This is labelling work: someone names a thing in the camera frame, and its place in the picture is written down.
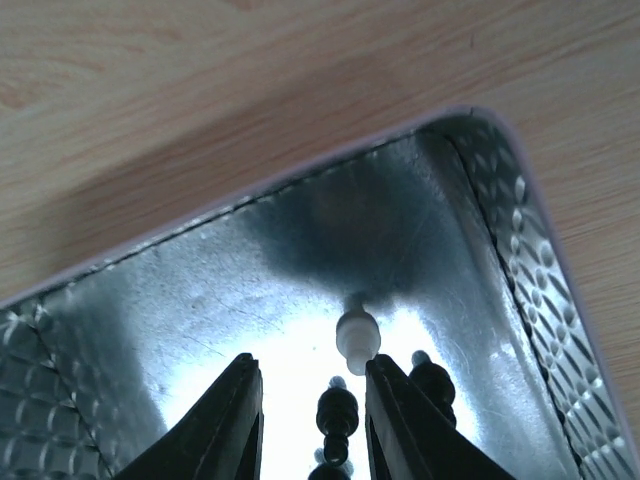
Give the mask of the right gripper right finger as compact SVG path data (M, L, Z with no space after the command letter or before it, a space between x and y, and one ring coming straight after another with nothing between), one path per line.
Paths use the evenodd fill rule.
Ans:
M396 362L366 365L365 429L373 479L510 479L462 435Z

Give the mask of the white pawn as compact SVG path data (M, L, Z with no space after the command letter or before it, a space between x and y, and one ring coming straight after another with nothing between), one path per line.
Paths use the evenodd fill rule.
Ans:
M364 292L349 296L344 312L336 324L336 348L345 359L347 369L355 376L366 374L366 365L381 347L379 322L367 310Z

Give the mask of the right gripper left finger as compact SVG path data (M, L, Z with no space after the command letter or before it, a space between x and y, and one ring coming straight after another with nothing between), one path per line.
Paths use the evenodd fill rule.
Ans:
M116 477L258 479L263 440L259 362L238 355L187 414Z

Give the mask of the pink tin with chess pieces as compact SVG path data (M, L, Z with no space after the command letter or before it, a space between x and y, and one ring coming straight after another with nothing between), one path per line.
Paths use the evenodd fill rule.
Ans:
M235 356L264 378L262 475L320 458L316 402L357 396L336 327L363 309L460 432L519 479L635 479L639 452L513 132L461 107L68 269L1 305L1 475L111 479Z

